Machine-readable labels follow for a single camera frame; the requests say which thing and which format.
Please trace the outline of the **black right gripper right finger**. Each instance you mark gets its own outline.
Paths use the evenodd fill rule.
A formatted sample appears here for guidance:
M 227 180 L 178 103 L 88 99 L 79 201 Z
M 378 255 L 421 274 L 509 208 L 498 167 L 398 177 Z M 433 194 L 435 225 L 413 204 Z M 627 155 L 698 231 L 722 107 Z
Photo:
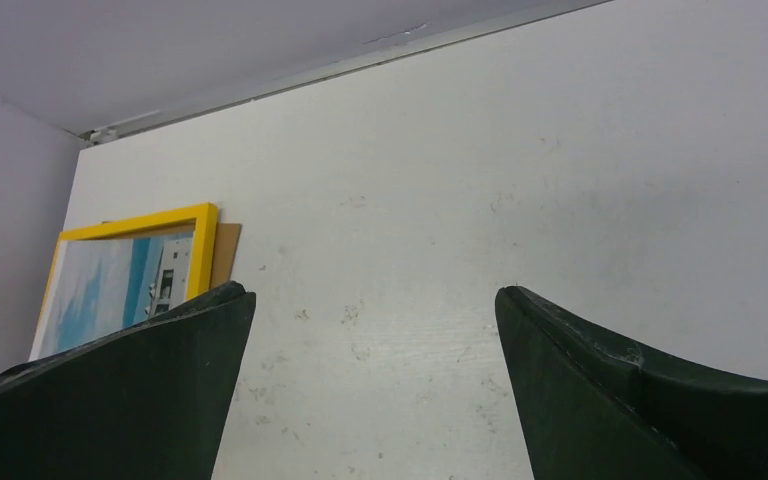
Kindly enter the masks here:
M 587 321 L 521 287 L 495 318 L 538 479 L 768 479 L 768 381 Z

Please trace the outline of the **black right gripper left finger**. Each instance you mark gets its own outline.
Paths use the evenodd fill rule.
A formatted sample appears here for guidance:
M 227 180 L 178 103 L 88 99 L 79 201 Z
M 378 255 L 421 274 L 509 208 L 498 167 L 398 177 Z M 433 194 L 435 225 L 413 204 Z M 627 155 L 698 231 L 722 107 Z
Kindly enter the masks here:
M 208 479 L 256 309 L 229 281 L 0 373 L 0 479 Z

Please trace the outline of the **yellow wooden picture frame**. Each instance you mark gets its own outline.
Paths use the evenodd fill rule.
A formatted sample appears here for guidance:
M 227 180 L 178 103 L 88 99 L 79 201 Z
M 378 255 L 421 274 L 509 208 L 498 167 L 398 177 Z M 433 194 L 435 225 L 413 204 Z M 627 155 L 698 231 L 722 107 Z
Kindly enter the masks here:
M 57 248 L 64 241 L 126 239 L 191 232 L 193 234 L 193 248 L 189 286 L 187 287 L 186 295 L 186 300 L 189 300 L 205 292 L 210 286 L 218 216 L 219 210 L 215 205 L 202 203 L 88 227 L 64 230 L 59 234 L 56 242 L 45 295 L 53 273 Z

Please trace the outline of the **sky and building photo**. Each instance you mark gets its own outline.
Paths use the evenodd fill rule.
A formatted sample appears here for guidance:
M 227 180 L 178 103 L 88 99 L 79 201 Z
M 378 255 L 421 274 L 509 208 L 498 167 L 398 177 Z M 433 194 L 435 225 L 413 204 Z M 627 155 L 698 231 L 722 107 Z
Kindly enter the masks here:
M 134 326 L 186 300 L 191 232 L 59 244 L 30 358 Z

